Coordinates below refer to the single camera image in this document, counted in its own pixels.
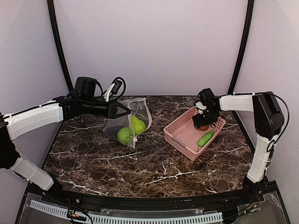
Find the pink plastic basket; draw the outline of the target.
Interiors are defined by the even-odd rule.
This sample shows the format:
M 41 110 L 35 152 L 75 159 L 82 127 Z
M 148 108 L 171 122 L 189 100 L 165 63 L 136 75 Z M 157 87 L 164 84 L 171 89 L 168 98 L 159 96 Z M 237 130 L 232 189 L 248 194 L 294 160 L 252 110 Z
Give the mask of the pink plastic basket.
M 165 140 L 191 161 L 195 161 L 202 154 L 226 124 L 226 121 L 219 117 L 207 130 L 197 130 L 192 117 L 198 113 L 195 107 L 191 107 L 164 128 Z M 212 138 L 203 147 L 198 146 L 198 141 L 211 130 L 214 130 Z

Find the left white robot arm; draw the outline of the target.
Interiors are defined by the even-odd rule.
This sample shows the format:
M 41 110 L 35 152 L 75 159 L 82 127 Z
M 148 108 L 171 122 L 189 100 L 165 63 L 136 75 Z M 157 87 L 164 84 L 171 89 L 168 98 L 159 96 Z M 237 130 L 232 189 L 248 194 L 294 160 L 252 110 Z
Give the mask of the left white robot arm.
M 107 90 L 95 96 L 101 84 L 94 78 L 78 77 L 74 89 L 66 96 L 56 97 L 44 104 L 0 116 L 0 167 L 12 170 L 40 189 L 49 191 L 59 182 L 46 171 L 17 152 L 13 141 L 18 137 L 49 124 L 70 120 L 82 114 L 108 119 L 129 115 L 131 110 L 121 104 L 117 92 L 126 89 L 126 82 L 116 77 Z

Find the green toy guava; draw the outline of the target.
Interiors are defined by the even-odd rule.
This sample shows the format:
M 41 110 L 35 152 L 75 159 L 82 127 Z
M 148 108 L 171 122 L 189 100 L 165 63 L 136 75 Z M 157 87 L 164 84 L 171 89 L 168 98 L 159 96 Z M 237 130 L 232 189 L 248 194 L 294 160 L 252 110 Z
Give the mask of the green toy guava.
M 117 133 L 117 139 L 123 145 L 131 143 L 133 136 L 133 131 L 130 127 L 123 127 Z

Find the brown toy potato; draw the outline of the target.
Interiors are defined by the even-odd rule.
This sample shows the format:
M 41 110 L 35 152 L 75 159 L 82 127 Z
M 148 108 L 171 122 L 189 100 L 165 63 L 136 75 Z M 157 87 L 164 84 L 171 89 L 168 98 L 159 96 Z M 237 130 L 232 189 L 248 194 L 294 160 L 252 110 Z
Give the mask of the brown toy potato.
M 209 128 L 209 125 L 207 125 L 207 126 L 201 126 L 198 130 L 200 130 L 200 131 L 205 131 L 205 130 L 207 130 Z

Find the clear dotted zip bag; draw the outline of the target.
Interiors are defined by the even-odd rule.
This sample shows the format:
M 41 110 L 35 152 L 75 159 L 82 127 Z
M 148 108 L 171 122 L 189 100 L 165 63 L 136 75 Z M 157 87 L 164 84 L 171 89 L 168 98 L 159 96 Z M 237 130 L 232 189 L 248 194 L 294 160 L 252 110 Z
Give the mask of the clear dotted zip bag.
M 126 105 L 131 110 L 131 114 L 117 118 L 117 119 L 109 119 L 107 121 L 106 126 L 103 128 L 103 133 L 108 138 L 118 141 L 117 138 L 113 138 L 111 136 L 110 131 L 111 131 L 111 127 L 113 127 L 113 126 L 130 127 L 132 129 L 132 126 L 131 126 L 131 116 L 132 115 L 135 115 L 138 119 L 142 120 L 145 123 L 146 130 L 148 130 L 150 128 L 150 126 L 152 124 L 152 116 L 151 116 L 149 108 L 147 106 L 146 98 L 125 99 L 120 102 L 122 104 Z M 134 135 L 133 141 L 125 146 L 135 148 L 138 135 L 135 135 L 134 132 L 133 132 L 133 135 Z

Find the green toy pear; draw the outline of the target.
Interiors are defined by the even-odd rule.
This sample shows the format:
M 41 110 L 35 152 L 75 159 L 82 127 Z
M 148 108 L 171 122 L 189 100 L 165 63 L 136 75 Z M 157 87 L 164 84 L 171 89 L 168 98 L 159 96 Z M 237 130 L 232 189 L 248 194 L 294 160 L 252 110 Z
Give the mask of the green toy pear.
M 146 130 L 145 123 L 138 119 L 135 115 L 131 116 L 131 126 L 135 135 L 138 135 Z

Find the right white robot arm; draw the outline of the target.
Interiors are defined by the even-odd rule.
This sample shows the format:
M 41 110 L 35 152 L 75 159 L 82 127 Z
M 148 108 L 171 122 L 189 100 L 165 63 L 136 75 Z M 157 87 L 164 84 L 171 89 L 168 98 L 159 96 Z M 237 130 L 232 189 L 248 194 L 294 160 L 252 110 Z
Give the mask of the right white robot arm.
M 284 117 L 278 103 L 281 98 L 271 91 L 216 96 L 209 88 L 199 92 L 198 97 L 194 103 L 198 114 L 192 118 L 196 129 L 215 123 L 221 111 L 251 112 L 254 115 L 257 142 L 240 194 L 240 200 L 248 203 L 262 193 L 274 147 L 289 123 L 290 118 Z

